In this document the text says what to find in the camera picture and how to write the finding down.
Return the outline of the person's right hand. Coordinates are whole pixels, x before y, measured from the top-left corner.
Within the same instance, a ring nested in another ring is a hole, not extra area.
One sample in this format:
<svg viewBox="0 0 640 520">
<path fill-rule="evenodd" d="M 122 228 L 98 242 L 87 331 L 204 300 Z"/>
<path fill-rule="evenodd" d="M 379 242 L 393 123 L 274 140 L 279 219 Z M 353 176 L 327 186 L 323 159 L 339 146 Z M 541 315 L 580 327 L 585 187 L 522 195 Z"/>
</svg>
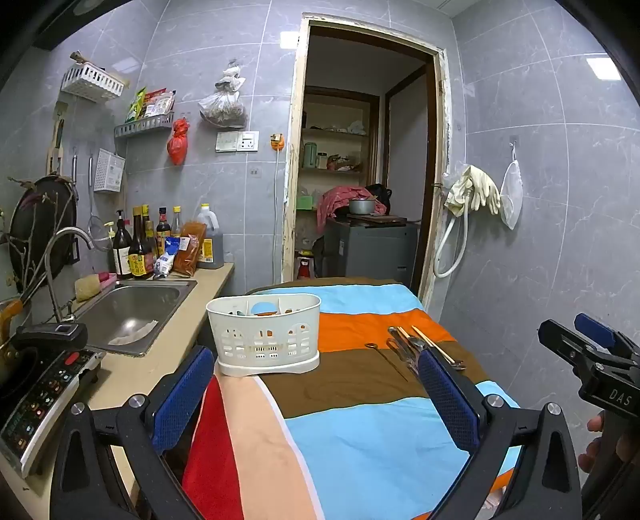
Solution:
<svg viewBox="0 0 640 520">
<path fill-rule="evenodd" d="M 605 411 L 601 410 L 597 416 L 589 419 L 587 430 L 592 433 L 603 432 L 605 427 Z M 586 447 L 586 450 L 577 457 L 578 467 L 582 472 L 590 474 L 597 461 L 602 438 L 598 436 Z M 623 462 L 632 462 L 639 465 L 639 438 L 634 431 L 628 430 L 620 435 L 616 443 L 616 454 Z"/>
</svg>

